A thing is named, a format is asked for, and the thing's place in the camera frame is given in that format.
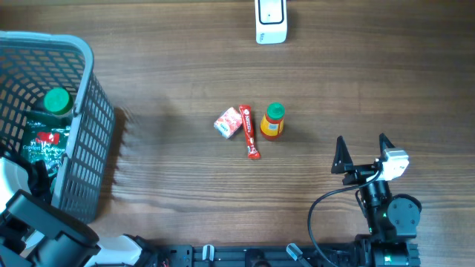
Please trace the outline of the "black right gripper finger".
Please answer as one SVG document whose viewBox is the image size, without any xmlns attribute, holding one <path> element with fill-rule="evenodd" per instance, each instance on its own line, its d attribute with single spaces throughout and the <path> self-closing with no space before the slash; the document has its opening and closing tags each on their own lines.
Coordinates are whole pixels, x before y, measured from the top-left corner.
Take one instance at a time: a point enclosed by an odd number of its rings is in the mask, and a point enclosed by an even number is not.
<svg viewBox="0 0 475 267">
<path fill-rule="evenodd" d="M 384 152 L 386 149 L 395 148 L 395 145 L 387 138 L 384 133 L 379 134 L 380 151 Z"/>
<path fill-rule="evenodd" d="M 343 136 L 336 140 L 335 156 L 331 167 L 332 174 L 344 174 L 353 171 L 353 161 Z"/>
</svg>

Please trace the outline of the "orange sauce bottle green cap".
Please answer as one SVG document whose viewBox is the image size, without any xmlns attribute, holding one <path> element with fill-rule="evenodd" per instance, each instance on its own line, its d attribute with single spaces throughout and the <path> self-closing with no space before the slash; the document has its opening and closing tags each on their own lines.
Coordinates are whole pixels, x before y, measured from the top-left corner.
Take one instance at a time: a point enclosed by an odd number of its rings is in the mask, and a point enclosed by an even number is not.
<svg viewBox="0 0 475 267">
<path fill-rule="evenodd" d="M 260 131 L 265 139 L 272 141 L 282 134 L 284 115 L 285 107 L 281 103 L 273 102 L 268 106 L 260 124 Z"/>
</svg>

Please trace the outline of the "red coffee stick sachet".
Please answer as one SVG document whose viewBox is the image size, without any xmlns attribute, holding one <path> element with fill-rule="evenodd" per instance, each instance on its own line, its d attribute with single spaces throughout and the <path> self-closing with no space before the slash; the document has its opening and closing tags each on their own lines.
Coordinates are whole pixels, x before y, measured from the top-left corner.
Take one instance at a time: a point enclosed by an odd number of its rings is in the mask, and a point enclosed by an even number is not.
<svg viewBox="0 0 475 267">
<path fill-rule="evenodd" d="M 246 137 L 247 156 L 250 159 L 260 159 L 261 155 L 255 146 L 255 132 L 252 124 L 252 109 L 249 105 L 240 105 L 239 111 Z"/>
</svg>

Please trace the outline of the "small red white carton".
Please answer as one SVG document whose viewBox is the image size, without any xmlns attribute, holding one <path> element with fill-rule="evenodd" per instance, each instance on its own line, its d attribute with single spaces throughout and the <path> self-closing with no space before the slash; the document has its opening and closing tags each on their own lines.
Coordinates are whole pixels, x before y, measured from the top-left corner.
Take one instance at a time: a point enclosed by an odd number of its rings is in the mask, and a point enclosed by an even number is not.
<svg viewBox="0 0 475 267">
<path fill-rule="evenodd" d="M 215 122 L 214 128 L 220 134 L 229 139 L 241 127 L 242 118 L 240 113 L 233 107 L 227 109 Z"/>
</svg>

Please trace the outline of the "green-lidded white jar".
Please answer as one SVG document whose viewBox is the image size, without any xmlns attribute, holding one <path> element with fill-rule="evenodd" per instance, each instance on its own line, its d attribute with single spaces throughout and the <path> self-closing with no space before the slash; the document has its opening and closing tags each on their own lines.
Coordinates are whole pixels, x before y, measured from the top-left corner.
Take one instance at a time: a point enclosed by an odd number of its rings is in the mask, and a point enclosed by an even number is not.
<svg viewBox="0 0 475 267">
<path fill-rule="evenodd" d="M 71 111 L 73 104 L 73 97 L 67 90 L 64 88 L 53 88 L 39 100 L 36 110 L 56 116 L 63 116 Z"/>
</svg>

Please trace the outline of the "green gloves package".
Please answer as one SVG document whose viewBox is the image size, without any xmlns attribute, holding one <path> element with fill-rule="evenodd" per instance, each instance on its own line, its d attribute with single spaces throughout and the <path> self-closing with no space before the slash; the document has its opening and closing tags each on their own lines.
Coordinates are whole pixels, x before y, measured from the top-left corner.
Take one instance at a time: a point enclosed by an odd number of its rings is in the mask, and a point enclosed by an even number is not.
<svg viewBox="0 0 475 267">
<path fill-rule="evenodd" d="M 20 153 L 30 163 L 43 161 L 48 176 L 53 179 L 62 165 L 70 130 L 66 119 L 30 112 L 27 114 Z"/>
</svg>

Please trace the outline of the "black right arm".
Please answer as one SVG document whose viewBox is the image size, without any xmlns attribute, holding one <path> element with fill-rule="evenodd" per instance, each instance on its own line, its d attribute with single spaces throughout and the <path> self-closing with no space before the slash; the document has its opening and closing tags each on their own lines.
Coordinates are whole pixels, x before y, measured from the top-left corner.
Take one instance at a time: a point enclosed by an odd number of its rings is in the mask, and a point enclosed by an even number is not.
<svg viewBox="0 0 475 267">
<path fill-rule="evenodd" d="M 373 163 L 355 165 L 344 137 L 339 136 L 336 141 L 331 172 L 343 174 L 344 185 L 358 187 L 357 203 L 370 232 L 356 236 L 352 263 L 354 266 L 420 266 L 418 246 L 411 240 L 416 238 L 422 204 L 408 194 L 392 194 L 389 187 L 389 182 L 407 169 L 409 156 L 383 133 L 379 135 L 379 146 L 381 155 Z"/>
</svg>

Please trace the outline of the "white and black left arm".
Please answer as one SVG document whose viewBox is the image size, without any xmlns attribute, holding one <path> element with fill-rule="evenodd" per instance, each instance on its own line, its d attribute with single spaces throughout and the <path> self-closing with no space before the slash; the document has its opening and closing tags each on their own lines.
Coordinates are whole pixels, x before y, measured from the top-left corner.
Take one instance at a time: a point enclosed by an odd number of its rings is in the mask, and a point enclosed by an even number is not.
<svg viewBox="0 0 475 267">
<path fill-rule="evenodd" d="M 86 224 L 33 196 L 35 166 L 1 157 L 2 266 L 158 266 L 137 237 L 101 240 Z"/>
</svg>

